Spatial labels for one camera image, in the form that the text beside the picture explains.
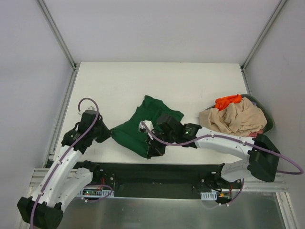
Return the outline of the green t shirt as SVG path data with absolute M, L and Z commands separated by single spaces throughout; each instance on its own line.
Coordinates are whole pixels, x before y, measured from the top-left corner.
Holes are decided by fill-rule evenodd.
M 128 121 L 111 129 L 112 138 L 119 145 L 149 159 L 147 140 L 151 136 L 145 128 L 152 125 L 151 130 L 158 129 L 157 119 L 163 114 L 171 115 L 177 121 L 184 117 L 182 112 L 169 108 L 162 100 L 146 95 Z

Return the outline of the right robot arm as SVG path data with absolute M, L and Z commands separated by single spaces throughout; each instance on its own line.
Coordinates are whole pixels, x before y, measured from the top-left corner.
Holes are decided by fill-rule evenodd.
M 274 182 L 280 154 L 264 134 L 240 137 L 222 134 L 197 124 L 182 124 L 173 116 L 163 114 L 154 128 L 151 121 L 139 123 L 140 132 L 147 133 L 147 156 L 162 156 L 167 146 L 211 149 L 239 158 L 233 163 L 222 163 L 212 179 L 219 188 L 248 177 Z

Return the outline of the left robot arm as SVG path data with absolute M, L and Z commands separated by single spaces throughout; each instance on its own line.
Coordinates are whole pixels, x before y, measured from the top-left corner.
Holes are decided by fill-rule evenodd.
M 58 156 L 30 197 L 21 197 L 17 203 L 24 222 L 31 228 L 56 229 L 69 203 L 87 185 L 102 184 L 101 166 L 85 160 L 72 178 L 71 170 L 93 142 L 102 143 L 111 133 L 98 111 L 86 110 L 73 129 L 61 142 Z

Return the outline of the orange t shirt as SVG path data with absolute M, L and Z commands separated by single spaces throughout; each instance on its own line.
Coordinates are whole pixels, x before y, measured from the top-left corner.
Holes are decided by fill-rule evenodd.
M 240 94 L 230 95 L 222 98 L 218 98 L 215 100 L 215 108 L 219 111 L 224 110 L 230 103 L 239 103 L 242 100 L 242 96 Z

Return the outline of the pink t shirt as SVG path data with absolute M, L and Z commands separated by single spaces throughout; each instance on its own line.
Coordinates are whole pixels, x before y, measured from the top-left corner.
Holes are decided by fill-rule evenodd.
M 263 133 L 263 129 L 257 131 L 257 132 L 251 132 L 249 134 L 249 137 L 252 137 L 252 138 L 256 138 L 258 134 L 262 134 Z

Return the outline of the left aluminium side rail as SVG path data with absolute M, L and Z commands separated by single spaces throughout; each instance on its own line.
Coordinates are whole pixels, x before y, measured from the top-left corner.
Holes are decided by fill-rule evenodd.
M 69 106 L 69 101 L 70 101 L 71 94 L 72 94 L 74 84 L 76 81 L 76 77 L 77 77 L 77 74 L 79 71 L 79 66 L 80 66 L 79 64 L 77 64 L 75 66 L 75 68 L 73 69 L 73 71 L 71 73 L 71 76 L 69 77 L 68 84 L 65 87 L 65 91 L 64 91 L 64 94 L 63 94 L 63 97 L 61 100 L 59 111 L 57 112 L 57 117 L 55 119 L 55 126 L 54 126 L 54 129 L 53 129 L 53 132 L 51 135 L 51 139 L 50 139 L 50 142 L 49 142 L 47 150 L 46 150 L 44 162 L 42 164 L 43 168 L 46 167 L 46 165 L 49 161 L 49 156 L 51 154 L 55 153 L 56 145 L 57 145 L 59 137 L 60 137 L 64 118 L 65 118 L 65 115 L 66 115 L 66 112 L 67 112 L 67 109 Z

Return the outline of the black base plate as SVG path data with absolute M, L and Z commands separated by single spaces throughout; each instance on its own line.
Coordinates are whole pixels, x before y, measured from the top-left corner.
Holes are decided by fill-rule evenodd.
M 89 191 L 85 197 L 93 198 L 94 186 L 104 187 L 109 196 L 120 198 L 199 199 L 210 191 L 240 188 L 236 181 L 228 182 L 220 177 L 223 165 L 166 165 L 166 164 L 120 164 L 78 162 L 75 178 L 59 177 L 63 181 L 49 183 L 45 197 L 56 202 L 76 195 L 82 188 Z

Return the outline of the left aluminium frame post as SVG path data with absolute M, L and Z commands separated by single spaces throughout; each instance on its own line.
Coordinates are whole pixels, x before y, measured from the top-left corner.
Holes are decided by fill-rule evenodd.
M 74 60 L 46 2 L 44 0 L 35 0 L 35 2 L 38 4 L 49 28 L 51 29 L 53 36 L 55 37 L 55 40 L 57 41 L 61 51 L 63 52 L 70 66 L 72 67 L 73 70 L 77 69 L 78 64 Z

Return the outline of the aluminium frame post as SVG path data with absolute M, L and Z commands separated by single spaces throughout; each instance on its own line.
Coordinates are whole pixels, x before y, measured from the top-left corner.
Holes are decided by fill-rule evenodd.
M 261 30 L 260 34 L 258 35 L 257 39 L 255 40 L 252 48 L 250 49 L 246 59 L 244 60 L 243 64 L 241 65 L 241 71 L 244 73 L 248 65 L 250 64 L 251 60 L 254 58 L 254 55 L 258 51 L 259 47 L 263 43 L 264 39 L 267 37 L 268 33 L 270 32 L 272 26 L 275 24 L 277 18 L 281 14 L 282 10 L 288 3 L 288 0 L 279 0 L 276 4 L 274 10 L 272 11 L 270 17 L 268 18 L 267 22 L 265 23 L 263 29 Z
M 57 41 L 61 51 L 63 52 L 70 66 L 72 67 L 73 70 L 77 69 L 78 64 L 74 60 L 46 2 L 44 0 L 35 0 L 35 2 L 38 4 L 49 28 L 51 29 L 53 36 L 55 37 L 55 40 Z

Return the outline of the front aluminium rail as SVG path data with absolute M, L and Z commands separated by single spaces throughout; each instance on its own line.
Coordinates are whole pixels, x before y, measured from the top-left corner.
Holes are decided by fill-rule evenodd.
M 48 168 L 34 169 L 30 187 L 37 187 L 49 171 Z M 276 175 L 272 183 L 260 181 L 254 177 L 244 180 L 244 190 L 255 192 L 288 192 L 288 186 L 283 175 Z

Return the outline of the right aluminium frame post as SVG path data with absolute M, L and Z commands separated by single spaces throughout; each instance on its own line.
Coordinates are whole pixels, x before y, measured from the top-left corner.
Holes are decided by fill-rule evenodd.
M 268 18 L 267 22 L 265 23 L 263 29 L 261 30 L 260 34 L 258 35 L 257 39 L 255 40 L 252 48 L 250 49 L 246 59 L 244 60 L 243 64 L 241 65 L 241 71 L 244 73 L 248 65 L 250 64 L 251 60 L 254 58 L 254 55 L 258 51 L 259 47 L 263 43 L 264 39 L 267 37 L 268 33 L 270 32 L 272 26 L 275 24 L 277 18 L 281 14 L 282 10 L 288 3 L 288 0 L 279 0 L 276 4 L 274 10 L 272 11 L 270 17 Z

